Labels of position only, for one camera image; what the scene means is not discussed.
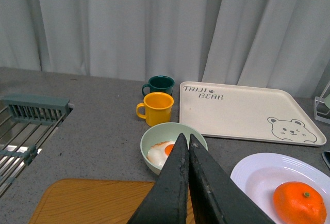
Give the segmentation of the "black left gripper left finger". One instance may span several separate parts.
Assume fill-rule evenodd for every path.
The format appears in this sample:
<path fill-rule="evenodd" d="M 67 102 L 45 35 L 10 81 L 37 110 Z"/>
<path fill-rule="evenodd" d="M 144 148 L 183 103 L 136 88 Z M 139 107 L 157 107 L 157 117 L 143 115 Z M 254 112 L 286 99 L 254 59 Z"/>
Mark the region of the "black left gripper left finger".
<path fill-rule="evenodd" d="M 189 184 L 189 151 L 179 134 L 157 181 L 128 223 L 186 223 Z"/>

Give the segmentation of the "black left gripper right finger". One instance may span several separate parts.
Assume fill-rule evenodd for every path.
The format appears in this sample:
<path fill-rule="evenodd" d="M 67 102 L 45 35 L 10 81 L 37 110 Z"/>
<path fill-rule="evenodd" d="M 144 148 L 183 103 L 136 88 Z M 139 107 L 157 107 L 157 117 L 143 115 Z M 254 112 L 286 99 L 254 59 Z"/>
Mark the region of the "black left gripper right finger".
<path fill-rule="evenodd" d="M 190 135 L 189 189 L 195 223 L 274 223 Z"/>

